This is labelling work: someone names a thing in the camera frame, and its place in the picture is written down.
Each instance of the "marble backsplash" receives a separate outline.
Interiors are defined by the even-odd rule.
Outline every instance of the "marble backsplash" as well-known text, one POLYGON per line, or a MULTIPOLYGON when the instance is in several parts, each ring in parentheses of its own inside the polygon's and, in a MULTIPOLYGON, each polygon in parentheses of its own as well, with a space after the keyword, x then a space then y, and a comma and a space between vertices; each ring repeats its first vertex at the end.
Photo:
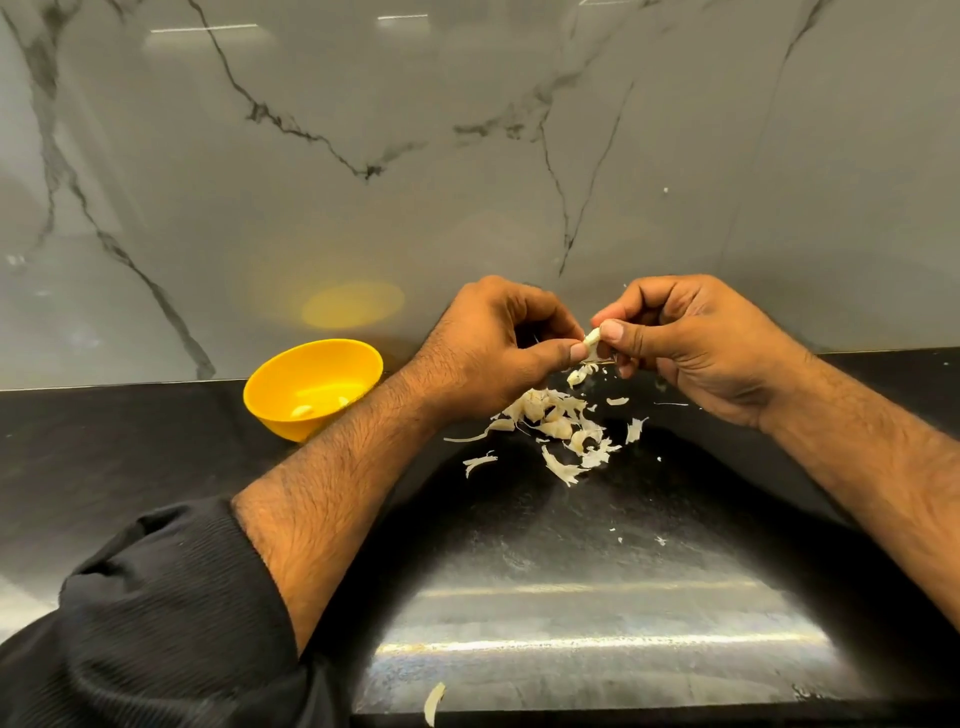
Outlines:
POLYGON ((0 388, 395 365, 488 273, 960 344, 955 0, 0 8, 0 388))

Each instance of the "person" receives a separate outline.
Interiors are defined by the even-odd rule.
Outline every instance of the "person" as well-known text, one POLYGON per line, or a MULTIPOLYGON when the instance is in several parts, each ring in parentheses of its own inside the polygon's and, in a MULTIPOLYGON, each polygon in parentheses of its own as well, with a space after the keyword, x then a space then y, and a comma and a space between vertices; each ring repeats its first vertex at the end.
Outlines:
MULTIPOLYGON (((622 376, 655 369, 771 435, 960 627, 960 445, 810 354, 707 276, 639 279, 601 310, 622 376)), ((550 293, 463 288, 420 351, 231 501, 143 516, 0 648, 11 726, 316 726, 345 719, 300 655, 414 454, 587 355, 550 293), (539 343, 516 345, 534 324, 539 343)))

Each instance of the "right hand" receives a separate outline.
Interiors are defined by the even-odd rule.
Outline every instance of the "right hand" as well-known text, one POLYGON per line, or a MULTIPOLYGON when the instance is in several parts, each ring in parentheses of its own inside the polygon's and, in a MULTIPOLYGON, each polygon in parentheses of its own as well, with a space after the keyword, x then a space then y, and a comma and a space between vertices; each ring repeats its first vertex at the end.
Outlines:
POLYGON ((590 322, 620 375, 653 369, 717 417, 760 427, 798 388, 813 355, 713 276, 637 279, 590 322))

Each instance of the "ribbed fabric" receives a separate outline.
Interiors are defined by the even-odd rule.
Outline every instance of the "ribbed fabric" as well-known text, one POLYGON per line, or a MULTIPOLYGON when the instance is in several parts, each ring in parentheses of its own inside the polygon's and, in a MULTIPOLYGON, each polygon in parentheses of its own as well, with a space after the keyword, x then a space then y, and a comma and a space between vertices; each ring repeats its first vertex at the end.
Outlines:
POLYGON ((138 519, 0 645, 3 726, 327 726, 322 670, 229 503, 138 519))

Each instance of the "forearm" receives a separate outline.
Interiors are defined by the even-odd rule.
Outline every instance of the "forearm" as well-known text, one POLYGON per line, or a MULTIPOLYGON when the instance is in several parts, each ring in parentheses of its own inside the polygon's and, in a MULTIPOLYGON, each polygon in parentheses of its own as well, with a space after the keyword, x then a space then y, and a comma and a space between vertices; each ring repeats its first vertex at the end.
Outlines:
POLYGON ((300 651, 385 496, 439 426, 424 389, 408 366, 234 499, 300 651))
POLYGON ((761 426, 960 629, 960 443, 820 360, 761 426))

